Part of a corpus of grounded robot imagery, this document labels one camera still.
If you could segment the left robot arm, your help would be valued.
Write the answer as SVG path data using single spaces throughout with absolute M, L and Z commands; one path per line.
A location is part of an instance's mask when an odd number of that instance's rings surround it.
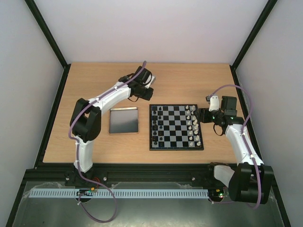
M 88 172 L 92 166 L 93 141 L 101 132 L 102 114 L 119 102 L 132 96 L 149 101 L 153 94 L 151 85 L 156 77 L 145 68 L 139 66 L 135 73 L 122 76 L 104 93 L 91 98 L 80 98 L 74 107 L 68 136 L 75 141 L 76 158 L 74 166 L 82 173 Z

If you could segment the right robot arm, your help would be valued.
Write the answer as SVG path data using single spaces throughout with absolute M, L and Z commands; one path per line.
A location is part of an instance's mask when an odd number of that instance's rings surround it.
M 211 185 L 222 182 L 228 188 L 232 201 L 266 204 L 268 201 L 274 172 L 256 153 L 248 136 L 243 117 L 237 115 L 237 98 L 216 95 L 207 96 L 208 108 L 194 111 L 196 120 L 220 126 L 222 134 L 229 140 L 236 157 L 237 167 L 216 164 L 207 172 L 206 179 Z

